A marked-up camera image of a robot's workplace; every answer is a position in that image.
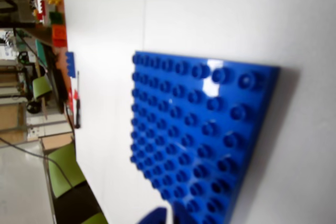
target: green lego brick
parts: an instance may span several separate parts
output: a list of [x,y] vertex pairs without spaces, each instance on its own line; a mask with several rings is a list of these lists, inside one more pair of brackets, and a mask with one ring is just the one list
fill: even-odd
[[49,13],[49,18],[51,21],[51,24],[63,24],[63,16],[62,13],[58,13],[58,12],[50,12]]

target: black wire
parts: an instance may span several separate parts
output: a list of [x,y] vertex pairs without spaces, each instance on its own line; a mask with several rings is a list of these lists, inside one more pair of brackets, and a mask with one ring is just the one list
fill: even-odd
[[70,180],[68,179],[68,177],[65,175],[64,171],[62,170],[62,168],[59,166],[59,164],[57,164],[57,162],[56,162],[55,160],[52,160],[51,158],[49,158],[49,157],[47,157],[47,156],[38,155],[38,154],[35,154],[35,153],[33,153],[33,152],[29,152],[29,151],[27,151],[27,150],[25,150],[25,149],[22,149],[22,148],[20,148],[20,147],[18,147],[18,146],[16,146],[16,145],[11,144],[10,142],[4,140],[2,137],[0,137],[0,140],[1,140],[2,142],[4,142],[5,144],[7,144],[7,145],[9,145],[9,146],[11,146],[11,147],[13,147],[13,148],[19,150],[19,151],[28,153],[28,154],[30,154],[30,155],[32,155],[32,156],[35,156],[35,157],[39,157],[39,158],[46,159],[46,160],[48,160],[48,161],[54,163],[54,164],[57,166],[57,168],[60,170],[60,172],[62,173],[63,177],[65,178],[65,180],[67,181],[67,183],[69,184],[69,186],[71,187],[71,189],[74,188],[74,187],[72,186]]
[[14,144],[11,144],[10,142],[4,140],[2,137],[0,137],[0,141],[4,142],[5,144],[19,150],[19,151],[22,151],[22,152],[25,152],[25,153],[28,153],[29,155],[32,155],[34,157],[39,157],[39,158],[42,158],[42,159],[46,159],[50,162],[52,162],[53,164],[56,165],[56,167],[60,170],[60,172],[62,173],[64,179],[67,181],[67,183],[69,184],[69,186],[71,187],[71,189],[73,189],[80,197],[82,197],[82,199],[85,201],[85,203],[87,203],[88,205],[90,205],[90,207],[94,207],[94,208],[97,208],[98,207],[98,210],[100,211],[100,207],[99,206],[96,206],[94,204],[92,204],[92,202],[88,201],[87,198],[83,197],[83,195],[81,193],[79,193],[78,191],[76,191],[76,188],[71,184],[70,180],[68,179],[68,177],[65,175],[64,171],[62,170],[62,168],[59,166],[59,164],[57,164],[57,162],[55,160],[52,160],[51,158],[47,157],[47,156],[42,156],[42,155],[38,155],[38,154],[35,154],[33,152],[29,152],[25,149],[22,149]]

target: lego stud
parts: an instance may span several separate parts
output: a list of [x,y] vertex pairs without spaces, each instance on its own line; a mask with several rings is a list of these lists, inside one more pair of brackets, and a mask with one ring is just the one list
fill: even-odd
[[217,162],[217,167],[223,173],[232,173],[233,161],[230,157],[224,157]]
[[154,131],[153,131],[152,129],[148,129],[148,130],[146,131],[146,136],[147,136],[148,138],[153,138],[154,135],[155,135],[155,133],[154,133]]
[[188,101],[190,103],[200,103],[202,99],[202,93],[198,90],[191,91],[188,94]]
[[238,86],[241,89],[253,89],[257,85],[257,77],[253,72],[242,74],[238,79]]
[[150,59],[150,66],[152,68],[159,68],[160,67],[160,59],[158,57],[155,57],[155,58],[151,58]]
[[220,212],[223,208],[222,204],[217,199],[210,199],[208,203],[206,204],[206,208],[209,212]]
[[151,97],[149,97],[148,104],[150,106],[156,106],[157,103],[158,103],[158,99],[155,96],[152,95]]
[[170,137],[178,137],[179,136],[179,130],[178,130],[178,128],[175,127],[175,126],[171,126],[168,129],[168,136],[170,136]]
[[176,174],[176,180],[178,182],[186,182],[187,180],[189,179],[188,177],[188,174],[183,171],[183,170],[180,170],[177,174]]
[[135,65],[140,63],[140,55],[133,55],[132,61]]
[[202,222],[202,224],[216,224],[216,221],[213,217],[211,217],[210,215],[206,215],[204,217],[204,220]]
[[132,124],[133,126],[136,126],[136,125],[138,124],[138,119],[133,118],[133,119],[131,120],[131,124]]
[[151,166],[151,165],[153,165],[153,161],[152,161],[152,159],[151,159],[150,157],[147,157],[147,158],[145,159],[144,163],[145,163],[146,166]]
[[212,73],[212,81],[214,83],[225,83],[228,79],[227,68],[217,68]]
[[235,121],[242,121],[247,117],[246,107],[242,104],[236,104],[230,109],[230,117]]
[[171,84],[168,81],[163,81],[160,83],[160,90],[164,93],[169,93],[171,88]]
[[182,186],[177,186],[174,190],[174,196],[176,198],[183,198],[186,195],[186,191]]
[[145,108],[139,109],[139,115],[140,116],[146,116],[146,114],[147,114],[147,110]]
[[139,80],[140,80],[140,74],[137,73],[137,72],[133,73],[133,74],[132,74],[132,79],[133,79],[133,81],[135,81],[135,82],[139,81]]
[[174,144],[169,144],[166,147],[166,152],[169,155],[175,155],[177,153],[177,147]]
[[164,168],[166,170],[174,170],[175,169],[175,165],[174,165],[173,161],[168,160],[166,163],[164,163]]
[[170,192],[168,190],[163,190],[161,193],[161,197],[163,200],[169,200],[170,199]]
[[223,107],[223,99],[221,97],[209,98],[206,102],[206,108],[210,111],[219,111]]
[[141,92],[140,95],[139,95],[139,98],[141,101],[145,102],[147,101],[147,98],[148,98],[148,95],[146,92]]
[[154,152],[154,146],[152,144],[146,145],[145,151],[147,151],[149,153]]
[[182,110],[178,106],[174,106],[170,109],[170,116],[172,118],[180,118],[182,115]]
[[144,166],[143,166],[143,164],[141,162],[138,162],[136,164],[136,167],[137,167],[138,170],[142,170],[144,168]]
[[230,186],[222,179],[217,179],[211,183],[211,190],[216,194],[228,193],[230,191]]
[[185,93],[185,88],[182,85],[176,85],[173,88],[173,96],[178,97],[178,98],[182,98],[184,96]]
[[146,85],[148,83],[148,75],[147,74],[143,74],[141,77],[140,77],[140,82],[144,85]]
[[193,66],[191,74],[196,79],[207,78],[210,74],[210,68],[206,64],[197,64]]
[[133,89],[132,90],[132,96],[135,97],[135,98],[138,97],[139,96],[139,90],[138,89]]
[[159,119],[156,123],[158,129],[163,130],[167,127],[167,123],[164,119]]
[[152,177],[152,173],[150,172],[150,170],[146,170],[146,171],[144,172],[143,176],[144,176],[145,178],[151,178],[151,177]]
[[194,138],[189,135],[189,134],[185,134],[182,138],[181,138],[181,144],[184,146],[184,147],[190,147],[192,146],[194,143]]
[[183,153],[180,157],[178,157],[178,162],[180,165],[188,165],[191,162],[191,158],[188,154]]
[[202,133],[205,136],[214,136],[217,133],[217,125],[214,122],[206,122],[202,126]]
[[138,137],[138,133],[137,133],[136,131],[133,131],[133,132],[131,133],[131,137],[132,137],[133,139],[136,139],[136,138]]
[[144,137],[140,137],[139,139],[138,139],[138,144],[139,145],[144,145],[146,143],[146,139],[144,138]]
[[170,186],[171,184],[173,184],[173,180],[172,178],[169,176],[169,175],[165,175],[162,179],[162,183],[165,185],[165,186]]
[[180,61],[175,66],[175,72],[180,75],[184,75],[187,73],[188,63],[185,61]]
[[230,131],[223,137],[223,143],[227,148],[237,148],[239,146],[239,137],[235,132]]
[[137,155],[136,155],[139,159],[144,158],[145,157],[145,152],[143,151],[138,151]]
[[137,105],[137,104],[133,104],[132,107],[131,107],[131,109],[132,109],[133,112],[138,112],[138,110],[139,110],[139,105]]
[[197,123],[197,116],[193,113],[190,113],[184,118],[184,123],[187,126],[195,126]]
[[138,146],[136,144],[132,144],[131,145],[131,150],[134,151],[134,152],[137,151],[138,150]]
[[164,71],[170,72],[173,69],[173,61],[170,59],[166,59],[162,62],[161,68]]
[[159,86],[159,80],[158,78],[151,78],[148,81],[149,87],[156,89]]
[[144,123],[140,123],[138,126],[139,131],[145,131],[146,130],[146,125]]
[[147,115],[147,121],[150,122],[150,123],[154,123],[155,122],[155,119],[156,119],[156,116],[154,113],[149,113]]
[[197,165],[193,172],[196,178],[205,178],[208,175],[208,170],[204,165]]
[[200,207],[196,200],[192,199],[187,203],[186,209],[188,212],[198,212],[200,210]]
[[207,144],[202,144],[200,147],[198,147],[197,154],[201,158],[210,158],[212,155],[211,147]]
[[152,186],[155,189],[159,188],[160,187],[160,181],[158,179],[153,180]]
[[162,161],[163,158],[164,158],[164,156],[163,156],[162,152],[156,152],[156,153],[154,154],[154,159],[155,159],[156,161]]
[[147,67],[149,65],[149,56],[145,55],[143,57],[140,58],[140,63],[142,65],[144,65],[145,67]]
[[135,157],[135,156],[131,156],[130,160],[131,160],[131,162],[132,162],[132,163],[135,163],[135,162],[137,162],[137,159],[136,159],[136,157]]
[[162,102],[159,103],[158,108],[161,112],[166,112],[166,111],[168,111],[169,104],[166,101],[162,101]]
[[191,185],[190,187],[190,193],[193,195],[193,196],[200,196],[204,193],[204,189],[203,187],[201,186],[200,183],[194,183]]
[[161,170],[160,166],[157,165],[156,167],[154,167],[153,174],[154,175],[161,175],[162,174],[162,170]]
[[162,136],[157,136],[155,138],[155,143],[158,145],[158,146],[162,146],[165,144],[165,140]]

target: blue plastic piece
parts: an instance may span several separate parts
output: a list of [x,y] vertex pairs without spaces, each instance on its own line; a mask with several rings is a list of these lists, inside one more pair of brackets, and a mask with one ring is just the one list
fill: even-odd
[[75,59],[73,52],[66,52],[65,55],[67,56],[67,69],[68,69],[68,76],[69,77],[76,77],[76,70],[75,70]]
[[280,69],[150,52],[133,62],[131,162],[196,223],[229,223]]
[[167,209],[158,207],[145,216],[138,224],[165,224]]

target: white surface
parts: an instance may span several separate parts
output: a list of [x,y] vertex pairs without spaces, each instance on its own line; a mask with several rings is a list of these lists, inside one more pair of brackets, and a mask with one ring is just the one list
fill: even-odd
[[112,224],[166,205],[129,162],[131,56],[282,67],[234,224],[336,223],[336,0],[65,0],[80,71],[77,159]]
[[[42,155],[38,141],[19,147]],[[43,160],[12,147],[0,148],[0,223],[54,223]]]

